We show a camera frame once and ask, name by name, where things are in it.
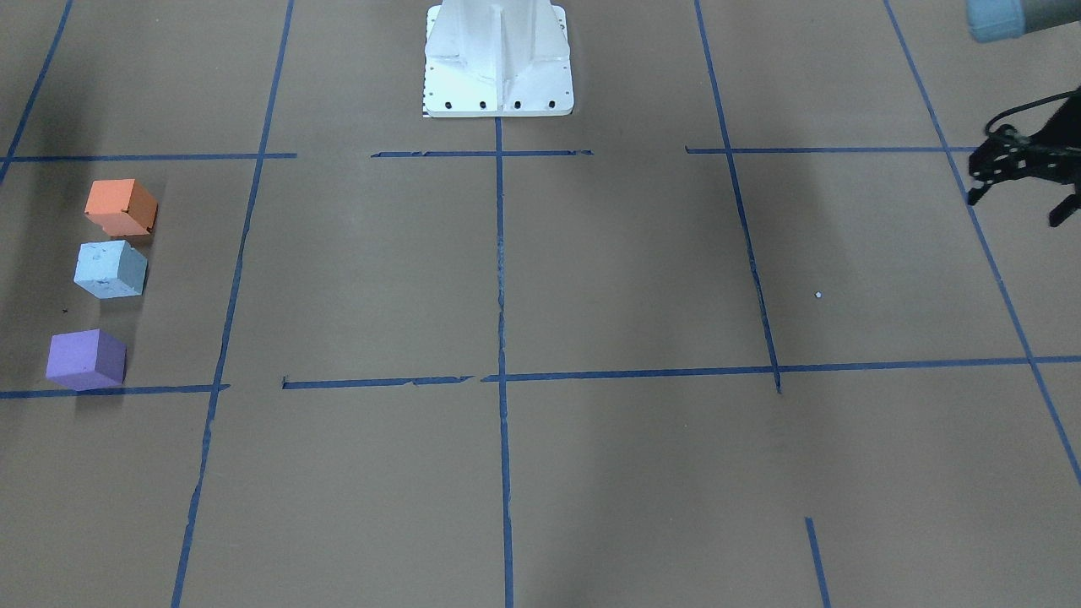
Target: foam cube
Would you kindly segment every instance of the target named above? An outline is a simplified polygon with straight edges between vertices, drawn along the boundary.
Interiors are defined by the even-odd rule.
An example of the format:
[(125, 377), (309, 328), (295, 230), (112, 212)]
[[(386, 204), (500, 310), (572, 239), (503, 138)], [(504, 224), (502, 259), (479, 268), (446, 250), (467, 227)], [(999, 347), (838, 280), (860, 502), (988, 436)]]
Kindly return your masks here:
[(98, 180), (90, 186), (85, 213), (110, 237), (148, 235), (158, 201), (135, 180)]
[(45, 378), (72, 391), (118, 386), (126, 355), (123, 342), (99, 329), (61, 333), (49, 346)]
[(146, 257), (128, 241), (84, 242), (79, 248), (75, 282), (98, 300), (142, 295)]

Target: floor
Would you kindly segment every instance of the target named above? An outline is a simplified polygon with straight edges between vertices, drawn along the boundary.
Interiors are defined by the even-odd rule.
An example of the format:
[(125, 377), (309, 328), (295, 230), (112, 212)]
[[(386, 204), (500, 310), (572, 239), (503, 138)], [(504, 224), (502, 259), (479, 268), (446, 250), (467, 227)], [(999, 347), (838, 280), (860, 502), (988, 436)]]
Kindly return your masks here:
[(432, 3), (0, 6), (0, 606), (1081, 605), (1081, 221), (962, 196), (1077, 27), (562, 0), (573, 115), (436, 120)]

